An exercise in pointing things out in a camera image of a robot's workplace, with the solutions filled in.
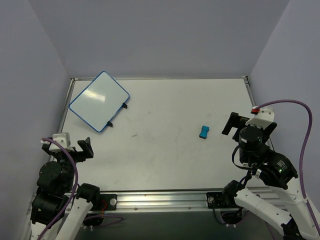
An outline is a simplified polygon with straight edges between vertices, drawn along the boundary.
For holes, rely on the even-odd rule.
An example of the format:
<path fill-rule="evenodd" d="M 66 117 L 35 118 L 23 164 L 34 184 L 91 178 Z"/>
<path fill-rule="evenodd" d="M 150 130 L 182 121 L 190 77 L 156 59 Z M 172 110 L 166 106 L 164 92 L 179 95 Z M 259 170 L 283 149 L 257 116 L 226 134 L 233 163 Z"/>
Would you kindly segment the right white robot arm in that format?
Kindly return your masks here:
<path fill-rule="evenodd" d="M 320 213 L 303 193 L 301 177 L 286 156 L 266 144 L 276 126 L 270 110 L 265 109 L 253 118 L 236 112 L 230 114 L 222 134 L 228 135 L 232 128 L 236 129 L 232 138 L 237 146 L 232 155 L 239 153 L 239 168 L 246 170 L 247 175 L 244 180 L 232 180 L 223 188 L 223 203 L 250 211 L 275 228 L 285 240 L 318 240 Z M 271 189 L 285 210 L 250 191 L 245 181 L 251 177 Z"/>

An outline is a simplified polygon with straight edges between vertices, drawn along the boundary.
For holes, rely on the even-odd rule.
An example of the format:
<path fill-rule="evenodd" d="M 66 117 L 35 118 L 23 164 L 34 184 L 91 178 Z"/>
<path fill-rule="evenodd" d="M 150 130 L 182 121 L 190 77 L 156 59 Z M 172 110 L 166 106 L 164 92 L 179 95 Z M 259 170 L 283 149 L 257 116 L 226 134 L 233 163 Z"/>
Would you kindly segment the blue whiteboard eraser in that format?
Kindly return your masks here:
<path fill-rule="evenodd" d="M 203 126 L 201 127 L 201 131 L 200 131 L 200 133 L 199 133 L 199 137 L 200 137 L 201 139 L 206 139 L 206 138 L 208 137 L 208 132 L 209 132 L 209 130 L 210 130 L 210 128 L 209 128 L 208 126 L 203 125 Z"/>

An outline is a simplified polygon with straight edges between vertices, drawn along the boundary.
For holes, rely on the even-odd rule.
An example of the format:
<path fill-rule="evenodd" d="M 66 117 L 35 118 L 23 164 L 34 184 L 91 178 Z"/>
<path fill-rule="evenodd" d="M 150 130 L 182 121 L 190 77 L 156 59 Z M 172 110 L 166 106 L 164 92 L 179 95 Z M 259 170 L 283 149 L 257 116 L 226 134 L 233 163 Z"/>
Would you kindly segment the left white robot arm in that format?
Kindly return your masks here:
<path fill-rule="evenodd" d="M 31 203 L 32 240 L 73 240 L 90 210 L 100 206 L 100 189 L 79 185 L 77 163 L 94 156 L 91 139 L 71 145 L 68 133 L 42 138 L 42 150 L 53 157 L 39 170 L 36 196 Z"/>

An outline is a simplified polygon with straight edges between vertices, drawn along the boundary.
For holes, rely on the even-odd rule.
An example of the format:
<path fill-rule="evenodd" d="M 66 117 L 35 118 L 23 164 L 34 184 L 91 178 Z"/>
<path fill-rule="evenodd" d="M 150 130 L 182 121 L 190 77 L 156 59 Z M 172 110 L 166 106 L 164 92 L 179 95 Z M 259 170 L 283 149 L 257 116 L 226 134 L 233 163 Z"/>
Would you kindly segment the blue framed small whiteboard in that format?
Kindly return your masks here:
<path fill-rule="evenodd" d="M 129 99 L 128 91 L 103 71 L 70 102 L 68 108 L 101 133 L 122 103 L 127 104 Z"/>

